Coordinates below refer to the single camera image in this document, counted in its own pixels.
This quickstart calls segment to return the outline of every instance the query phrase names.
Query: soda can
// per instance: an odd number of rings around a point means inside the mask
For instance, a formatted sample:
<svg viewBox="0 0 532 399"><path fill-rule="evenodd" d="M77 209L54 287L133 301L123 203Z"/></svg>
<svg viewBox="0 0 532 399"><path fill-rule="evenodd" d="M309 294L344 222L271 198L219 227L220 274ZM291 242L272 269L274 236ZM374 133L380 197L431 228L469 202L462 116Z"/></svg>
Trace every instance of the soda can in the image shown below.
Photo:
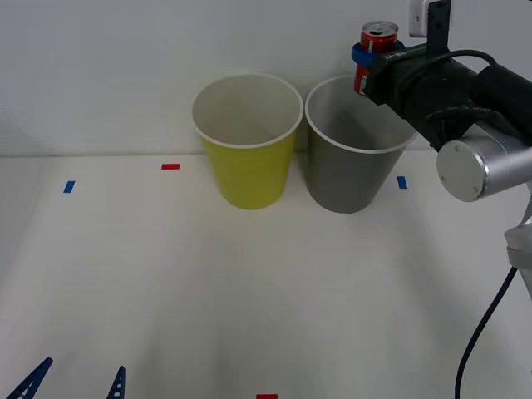
<svg viewBox="0 0 532 399"><path fill-rule="evenodd" d="M374 54L392 52L396 49L397 32L399 27L392 22L375 21L369 22L362 27L360 46L362 50ZM355 75L355 91L361 96L365 96L366 80L369 70L361 65L357 65Z"/></svg>
<svg viewBox="0 0 532 399"><path fill-rule="evenodd" d="M370 53L384 54L396 48L399 27L386 21L369 22L362 27L360 46Z"/></svg>

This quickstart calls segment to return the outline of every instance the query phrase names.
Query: black cable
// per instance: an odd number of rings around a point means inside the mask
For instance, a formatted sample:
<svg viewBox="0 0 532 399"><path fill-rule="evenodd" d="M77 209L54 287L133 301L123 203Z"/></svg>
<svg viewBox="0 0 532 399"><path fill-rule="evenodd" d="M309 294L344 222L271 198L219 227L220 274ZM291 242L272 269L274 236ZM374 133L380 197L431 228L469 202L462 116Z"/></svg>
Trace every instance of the black cable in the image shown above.
<svg viewBox="0 0 532 399"><path fill-rule="evenodd" d="M460 399L460 388L462 383L462 377L464 376L464 370L466 369L467 360L473 352L476 342L478 341L479 336L482 334L485 325L490 321L491 315L499 305L500 300L505 296L505 293L508 290L510 283L514 279L515 273L517 273L517 269L511 268L510 272L508 273L508 276L506 276L505 281L502 283L502 287L500 287L499 292L497 293L497 295L495 295L495 299L491 303L485 315L480 320L480 323L476 328L475 332L473 333L471 340L467 344L467 348L465 349L464 355L462 356L462 360L460 361L460 366L458 367L458 373L456 374L455 399Z"/></svg>
<svg viewBox="0 0 532 399"><path fill-rule="evenodd" d="M416 82L415 76L418 75L420 71L424 71L429 67L433 67L434 65L440 64L441 62L454 57L477 57L486 60L490 65L494 65L497 63L497 61L491 55L486 54L485 52L479 52L477 50L456 50L454 52L446 52L444 54L440 54L439 56L431 58L423 62L421 65L418 65L415 68L411 69L397 85L394 93L395 99L397 101L400 100L401 94L405 90L409 89Z"/></svg>

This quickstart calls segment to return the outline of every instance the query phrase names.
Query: white table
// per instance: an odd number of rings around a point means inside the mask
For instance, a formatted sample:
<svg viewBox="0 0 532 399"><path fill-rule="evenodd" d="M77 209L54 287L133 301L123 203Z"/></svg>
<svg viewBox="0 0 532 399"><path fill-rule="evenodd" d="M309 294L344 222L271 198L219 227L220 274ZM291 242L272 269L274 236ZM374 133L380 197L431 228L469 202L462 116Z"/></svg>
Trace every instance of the white table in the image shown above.
<svg viewBox="0 0 532 399"><path fill-rule="evenodd" d="M50 356L39 399L104 398L120 365L127 399L451 398L528 200L461 203L427 151L352 215L315 204L295 162L260 211L228 205L201 155L0 160L0 183L0 397ZM518 277L463 397L528 399L530 370Z"/></svg>

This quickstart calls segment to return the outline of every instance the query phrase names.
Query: blue tape marker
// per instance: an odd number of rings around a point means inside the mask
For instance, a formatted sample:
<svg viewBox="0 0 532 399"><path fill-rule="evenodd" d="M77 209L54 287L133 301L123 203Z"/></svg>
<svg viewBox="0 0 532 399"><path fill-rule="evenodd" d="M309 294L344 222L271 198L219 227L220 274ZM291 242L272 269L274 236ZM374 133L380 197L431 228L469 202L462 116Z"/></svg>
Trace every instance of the blue tape marker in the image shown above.
<svg viewBox="0 0 532 399"><path fill-rule="evenodd" d="M75 183L76 183L75 180L71 180L68 183L66 183L65 190L63 191L63 193L70 194L72 192L72 189L74 188Z"/></svg>
<svg viewBox="0 0 532 399"><path fill-rule="evenodd" d="M406 187L406 179L405 176L397 176L397 183L399 183L399 188L401 190L406 190L408 187Z"/></svg>

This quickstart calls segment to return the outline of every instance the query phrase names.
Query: can lid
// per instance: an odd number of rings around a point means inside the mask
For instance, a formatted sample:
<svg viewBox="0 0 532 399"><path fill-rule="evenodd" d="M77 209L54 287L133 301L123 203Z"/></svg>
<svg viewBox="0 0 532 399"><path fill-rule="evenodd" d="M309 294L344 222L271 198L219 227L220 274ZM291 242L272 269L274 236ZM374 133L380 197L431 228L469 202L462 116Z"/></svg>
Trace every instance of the can lid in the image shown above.
<svg viewBox="0 0 532 399"><path fill-rule="evenodd" d="M388 37L393 36L399 32L399 27L388 21L374 21L368 22L362 27L362 32L369 36Z"/></svg>

